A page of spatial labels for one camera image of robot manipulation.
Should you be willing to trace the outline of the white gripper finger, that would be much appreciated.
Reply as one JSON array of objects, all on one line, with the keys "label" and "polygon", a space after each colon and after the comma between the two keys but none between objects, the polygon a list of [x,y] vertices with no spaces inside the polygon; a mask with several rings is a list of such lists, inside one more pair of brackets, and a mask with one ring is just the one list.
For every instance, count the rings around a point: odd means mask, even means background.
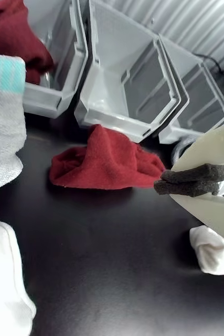
[{"label": "white gripper finger", "polygon": [[159,195],[169,194],[187,212],[224,238],[224,196],[214,195],[217,183],[187,182],[171,184],[154,183]]},{"label": "white gripper finger", "polygon": [[224,125],[199,137],[161,180],[171,184],[224,181]]}]

